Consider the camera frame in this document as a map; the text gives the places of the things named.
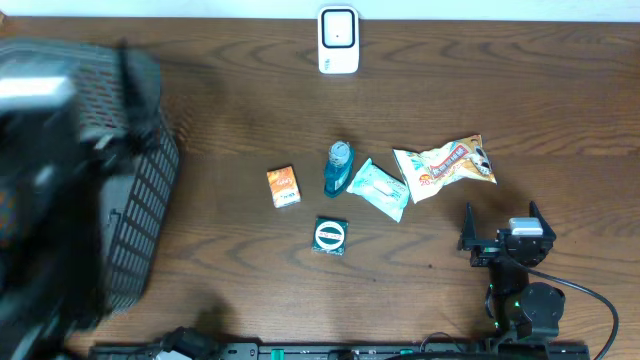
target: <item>white rectangular device with screen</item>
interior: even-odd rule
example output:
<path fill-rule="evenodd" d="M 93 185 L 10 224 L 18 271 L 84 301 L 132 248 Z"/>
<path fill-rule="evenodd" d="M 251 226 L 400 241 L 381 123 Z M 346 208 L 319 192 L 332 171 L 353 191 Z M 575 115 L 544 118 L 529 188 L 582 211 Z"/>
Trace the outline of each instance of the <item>white rectangular device with screen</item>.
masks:
<path fill-rule="evenodd" d="M 358 12 L 350 6 L 327 6 L 318 15 L 318 68 L 324 74 L 358 70 Z"/>

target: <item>blue bottle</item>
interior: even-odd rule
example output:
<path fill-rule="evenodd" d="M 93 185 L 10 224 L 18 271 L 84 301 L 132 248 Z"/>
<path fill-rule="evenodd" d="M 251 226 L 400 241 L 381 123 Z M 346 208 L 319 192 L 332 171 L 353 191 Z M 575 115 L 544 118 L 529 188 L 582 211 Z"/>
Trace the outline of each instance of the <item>blue bottle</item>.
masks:
<path fill-rule="evenodd" d="M 330 198 L 340 195 L 349 185 L 356 151 L 349 143 L 338 141 L 329 149 L 329 161 L 324 168 L 324 194 Z"/>

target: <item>wood grain surface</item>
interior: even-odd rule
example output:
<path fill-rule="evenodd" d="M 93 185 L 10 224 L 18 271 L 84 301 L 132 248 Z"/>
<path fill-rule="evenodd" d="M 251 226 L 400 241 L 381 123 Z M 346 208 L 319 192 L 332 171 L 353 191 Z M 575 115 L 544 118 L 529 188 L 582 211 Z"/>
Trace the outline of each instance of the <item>wood grain surface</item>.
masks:
<path fill-rule="evenodd" d="M 314 21 L 11 18 L 2 33 L 151 54 L 182 173 L 146 296 L 70 344 L 138 342 L 196 326 L 265 342 L 478 337 L 486 269 L 455 249 L 471 201 L 492 236 L 529 200 L 558 234 L 540 270 L 607 296 L 610 359 L 640 354 L 640 25 L 361 22 L 354 75 L 317 70 Z M 399 176 L 391 149 L 482 134 L 498 185 L 460 181 L 402 221 L 322 193 L 329 146 L 348 140 Z M 266 171 L 293 165 L 302 202 L 275 209 Z M 317 216 L 349 221 L 344 257 L 310 250 Z M 562 340 L 595 355 L 607 308 L 566 290 Z"/>

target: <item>light blue packet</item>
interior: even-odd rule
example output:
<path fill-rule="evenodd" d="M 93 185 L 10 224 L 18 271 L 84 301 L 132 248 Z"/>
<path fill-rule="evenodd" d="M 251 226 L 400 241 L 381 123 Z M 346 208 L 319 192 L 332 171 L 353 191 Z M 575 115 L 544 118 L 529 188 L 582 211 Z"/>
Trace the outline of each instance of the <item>light blue packet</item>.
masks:
<path fill-rule="evenodd" d="M 360 195 L 397 222 L 409 202 L 409 188 L 367 160 L 353 177 L 347 192 Z"/>

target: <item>gray plastic basket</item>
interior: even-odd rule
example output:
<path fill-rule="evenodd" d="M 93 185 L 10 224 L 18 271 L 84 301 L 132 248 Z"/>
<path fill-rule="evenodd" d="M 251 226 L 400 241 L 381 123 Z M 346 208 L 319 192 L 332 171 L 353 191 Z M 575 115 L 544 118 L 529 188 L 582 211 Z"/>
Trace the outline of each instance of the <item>gray plastic basket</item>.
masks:
<path fill-rule="evenodd" d="M 105 135 L 122 137 L 128 124 L 123 109 L 117 53 L 87 44 L 36 39 L 0 41 L 0 64 L 62 62 L 78 90 L 79 141 Z M 132 51 L 129 71 L 147 103 L 159 104 L 159 67 Z M 158 111 L 161 147 L 134 160 L 130 175 L 111 177 L 101 194 L 103 286 L 115 313 L 135 304 L 144 291 L 169 196 L 176 180 L 179 154 L 164 115 Z"/>

